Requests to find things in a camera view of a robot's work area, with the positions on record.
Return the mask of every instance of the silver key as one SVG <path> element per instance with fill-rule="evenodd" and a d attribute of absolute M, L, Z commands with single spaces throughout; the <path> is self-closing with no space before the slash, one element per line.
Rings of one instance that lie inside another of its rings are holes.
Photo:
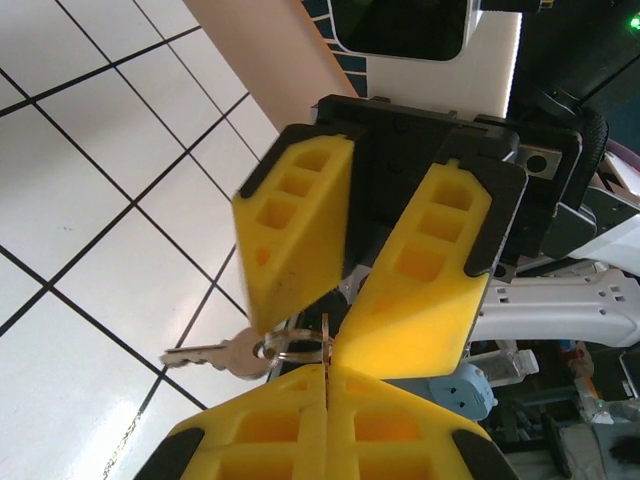
<path fill-rule="evenodd" d="M 168 368 L 210 363 L 217 370 L 229 370 L 238 378 L 255 380 L 266 375 L 277 362 L 275 352 L 258 356 L 262 344 L 263 338 L 252 328 L 246 328 L 232 340 L 223 340 L 218 345 L 166 350 L 160 361 Z"/>

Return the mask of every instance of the light blue object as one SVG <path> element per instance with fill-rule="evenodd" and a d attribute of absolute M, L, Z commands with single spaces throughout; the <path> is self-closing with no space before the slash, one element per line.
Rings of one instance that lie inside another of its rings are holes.
<path fill-rule="evenodd" d="M 489 380 L 470 363 L 461 363 L 446 377 L 429 379 L 428 389 L 434 403 L 470 420 L 487 418 L 494 406 Z"/>

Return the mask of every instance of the yellow foam block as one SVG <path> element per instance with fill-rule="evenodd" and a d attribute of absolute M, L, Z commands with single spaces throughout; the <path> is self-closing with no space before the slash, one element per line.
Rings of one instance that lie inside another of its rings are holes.
<path fill-rule="evenodd" d="M 181 480 L 325 479 L 322 365 L 301 367 L 178 424 L 205 434 Z"/>
<path fill-rule="evenodd" d="M 477 424 L 358 372 L 329 370 L 331 480 L 472 480 L 452 433 Z"/>
<path fill-rule="evenodd" d="M 353 149 L 342 136 L 291 145 L 253 196 L 233 198 L 249 319 L 259 333 L 340 282 Z"/>
<path fill-rule="evenodd" d="M 489 281 L 464 265 L 490 205 L 455 161 L 431 166 L 340 327 L 334 365 L 376 378 L 456 368 Z"/>

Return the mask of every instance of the metal ring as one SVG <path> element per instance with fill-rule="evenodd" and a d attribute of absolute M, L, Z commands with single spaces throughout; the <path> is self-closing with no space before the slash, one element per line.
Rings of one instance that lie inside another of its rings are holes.
<path fill-rule="evenodd" d="M 284 348 L 290 342 L 317 342 L 320 344 L 320 350 L 313 352 L 285 352 Z M 323 359 L 323 342 L 322 332 L 294 328 L 292 330 L 278 330 L 277 332 L 268 333 L 265 337 L 264 348 L 274 350 L 276 352 L 274 357 L 283 362 L 319 363 Z"/>

